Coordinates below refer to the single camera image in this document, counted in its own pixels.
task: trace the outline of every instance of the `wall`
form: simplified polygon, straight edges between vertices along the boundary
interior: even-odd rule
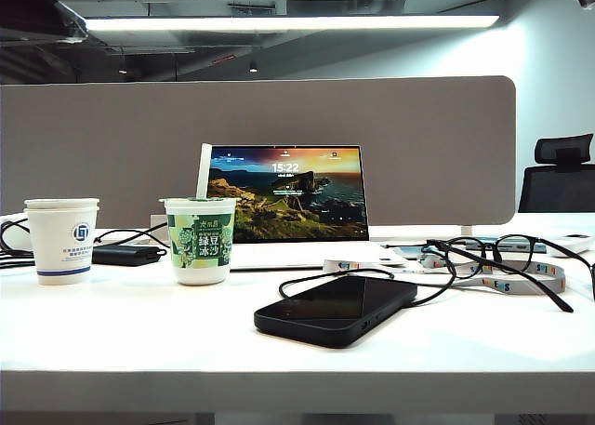
[[[402,46],[284,78],[504,74],[517,87],[517,200],[536,140],[595,132],[595,11],[575,0],[531,0],[508,24]]]
[[[147,225],[150,214],[163,212],[160,198],[195,194],[201,142],[360,144],[375,225],[499,223],[514,212],[515,98],[508,78],[2,91],[4,213],[21,211],[28,198],[98,196],[100,226]],[[484,143],[497,153],[486,156],[478,147]],[[437,153],[420,153],[426,150]],[[469,182],[484,176],[491,192],[469,197]]]

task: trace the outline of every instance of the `black glasses frame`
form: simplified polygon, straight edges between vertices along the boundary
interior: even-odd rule
[[[500,253],[497,249],[497,245],[500,242],[502,242],[506,239],[510,239],[510,237],[522,237],[522,238],[526,239],[531,246],[531,248],[529,250],[529,258],[527,259],[527,263],[525,264],[525,266],[522,270],[515,269],[515,268],[510,267],[509,265],[505,264],[503,262],[502,256],[500,255]],[[468,241],[473,240],[473,241],[477,242],[478,244],[480,244],[480,246],[481,246],[481,255],[480,256],[456,247],[456,245],[464,244],[466,240],[468,240]],[[485,242],[477,239],[476,237],[461,236],[461,237],[456,237],[454,239],[450,239],[447,241],[437,240],[437,239],[429,239],[426,241],[426,246],[433,246],[442,253],[442,254],[438,254],[438,253],[436,253],[436,254],[438,254],[439,256],[441,256],[441,258],[443,258],[445,260],[445,262],[447,263],[447,268],[448,268],[449,272],[455,277],[458,277],[460,279],[469,278],[469,277],[477,274],[478,272],[480,272],[482,269],[482,266],[484,266],[484,265],[496,267],[496,268],[502,270],[503,272],[519,274],[520,276],[528,279],[533,284],[535,284],[543,293],[548,295],[548,297],[554,303],[556,303],[556,305],[560,309],[562,309],[565,312],[573,312],[574,310],[572,307],[570,307],[569,304],[567,304],[563,299],[561,299],[558,295],[556,295],[553,291],[551,291],[547,286],[545,286],[539,280],[535,279],[533,276],[531,276],[530,274],[525,272],[525,270],[528,268],[528,266],[532,262],[533,253],[535,251],[535,245],[537,243],[542,243],[542,244],[545,244],[546,246],[551,246],[552,248],[563,253],[568,258],[578,259],[579,261],[581,261],[585,265],[587,265],[587,267],[589,269],[589,273],[591,275],[591,283],[593,285],[593,287],[592,287],[593,288],[593,298],[595,299],[595,265],[589,264],[583,257],[579,256],[574,251],[571,251],[563,246],[559,246],[558,244],[555,244],[547,239],[543,239],[540,237],[534,237],[534,236],[528,236],[525,234],[507,234],[505,236],[498,238],[493,244],[491,244],[491,243],[486,244]],[[494,253],[494,259],[488,259],[486,257],[487,250],[490,250]],[[477,269],[474,271],[474,273],[472,275],[468,275],[466,277],[457,276],[456,275],[456,265],[454,265],[450,261],[450,259],[448,258],[448,253],[458,254],[459,256],[462,256],[462,257],[467,258],[471,261],[477,262],[480,265],[478,265]]]

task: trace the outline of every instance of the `black office chair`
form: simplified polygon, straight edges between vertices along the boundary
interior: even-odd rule
[[[595,212],[595,165],[589,147],[593,134],[539,139],[535,161],[552,166],[524,170],[520,213]]]

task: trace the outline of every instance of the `glasses temple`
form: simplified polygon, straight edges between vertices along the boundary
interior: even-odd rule
[[[471,253],[468,253],[467,251],[463,251],[463,250],[459,250],[458,248],[454,248],[452,246],[449,246],[447,243],[445,242],[439,242],[439,241],[432,241],[432,244],[434,246],[437,246],[439,249],[441,249],[442,247],[446,247],[448,248],[448,250],[443,250],[441,249],[441,251],[452,251],[453,253],[457,253],[458,255],[464,256],[465,258],[469,258],[471,260],[476,261],[479,264],[482,265],[491,265],[493,267],[497,267],[499,269],[502,270],[506,270],[508,272],[514,272],[519,274],[520,276],[528,279],[529,281],[531,281],[533,284],[535,284],[536,286],[538,286],[542,292],[544,292],[546,295],[549,296],[549,298],[554,301],[556,303],[556,305],[563,310],[564,312],[574,312],[574,309],[572,307],[570,307],[569,304],[566,303],[566,301],[564,301],[562,298],[560,298],[558,295],[556,295],[554,292],[552,292],[547,286],[545,286],[543,283],[541,283],[540,281],[538,281],[537,279],[535,279],[533,276],[531,276],[530,274],[527,274],[525,272],[521,272],[519,270],[516,270],[506,264],[502,264],[500,262],[495,262],[493,260],[490,259],[486,259],[486,258],[481,258],[479,256],[473,255]]]
[[[588,267],[588,270],[591,273],[591,289],[593,291],[593,299],[595,299],[595,264],[593,264],[593,265],[589,264],[585,258],[583,258],[582,256],[578,255],[574,251],[569,250],[568,248],[566,248],[564,246],[559,246],[558,244],[555,244],[547,239],[542,239],[540,237],[538,237],[536,239],[537,239],[537,241],[545,244],[546,246],[551,246],[552,248],[555,248],[556,250],[561,251],[568,258],[574,258],[574,259],[580,260],[583,264],[585,264]]]

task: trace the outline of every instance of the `chair headrest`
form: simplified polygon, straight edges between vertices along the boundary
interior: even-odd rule
[[[580,165],[591,157],[589,148],[593,134],[557,139],[539,139],[535,146],[535,161],[549,165]]]

